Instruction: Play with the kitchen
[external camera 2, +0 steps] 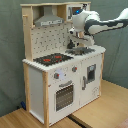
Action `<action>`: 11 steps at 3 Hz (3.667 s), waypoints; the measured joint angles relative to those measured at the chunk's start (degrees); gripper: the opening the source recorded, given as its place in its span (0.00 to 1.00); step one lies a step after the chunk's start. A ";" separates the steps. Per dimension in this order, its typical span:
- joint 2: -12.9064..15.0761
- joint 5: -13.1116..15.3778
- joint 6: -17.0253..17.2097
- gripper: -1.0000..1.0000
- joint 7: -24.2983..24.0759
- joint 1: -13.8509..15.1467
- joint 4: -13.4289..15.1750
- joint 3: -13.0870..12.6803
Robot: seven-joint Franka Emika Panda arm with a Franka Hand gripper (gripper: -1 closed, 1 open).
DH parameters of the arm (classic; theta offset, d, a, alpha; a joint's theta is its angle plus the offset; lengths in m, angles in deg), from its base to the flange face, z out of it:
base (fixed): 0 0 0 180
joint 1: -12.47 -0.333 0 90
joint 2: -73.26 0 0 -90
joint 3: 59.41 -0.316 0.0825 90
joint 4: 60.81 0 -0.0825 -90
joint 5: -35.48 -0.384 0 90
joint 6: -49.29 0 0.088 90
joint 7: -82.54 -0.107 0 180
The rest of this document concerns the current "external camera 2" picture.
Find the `dark robot gripper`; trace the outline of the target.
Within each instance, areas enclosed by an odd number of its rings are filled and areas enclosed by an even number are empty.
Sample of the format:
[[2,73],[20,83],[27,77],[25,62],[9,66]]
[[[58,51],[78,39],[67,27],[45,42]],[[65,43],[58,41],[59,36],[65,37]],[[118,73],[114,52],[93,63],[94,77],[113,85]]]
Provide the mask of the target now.
[[80,43],[74,43],[71,39],[70,39],[70,41],[69,41],[69,43],[68,43],[68,45],[67,45],[67,49],[73,49],[73,48],[75,48],[75,47],[77,47],[77,46],[80,46]]

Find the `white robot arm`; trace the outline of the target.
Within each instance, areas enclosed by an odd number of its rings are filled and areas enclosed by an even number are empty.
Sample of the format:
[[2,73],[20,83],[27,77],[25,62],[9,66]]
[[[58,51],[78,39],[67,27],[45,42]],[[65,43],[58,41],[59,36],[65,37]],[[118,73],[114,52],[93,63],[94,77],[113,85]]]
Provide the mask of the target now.
[[101,21],[96,11],[79,9],[72,15],[72,24],[73,27],[69,30],[71,39],[85,47],[93,46],[95,34],[128,26],[128,8],[124,9],[117,18],[107,21]]

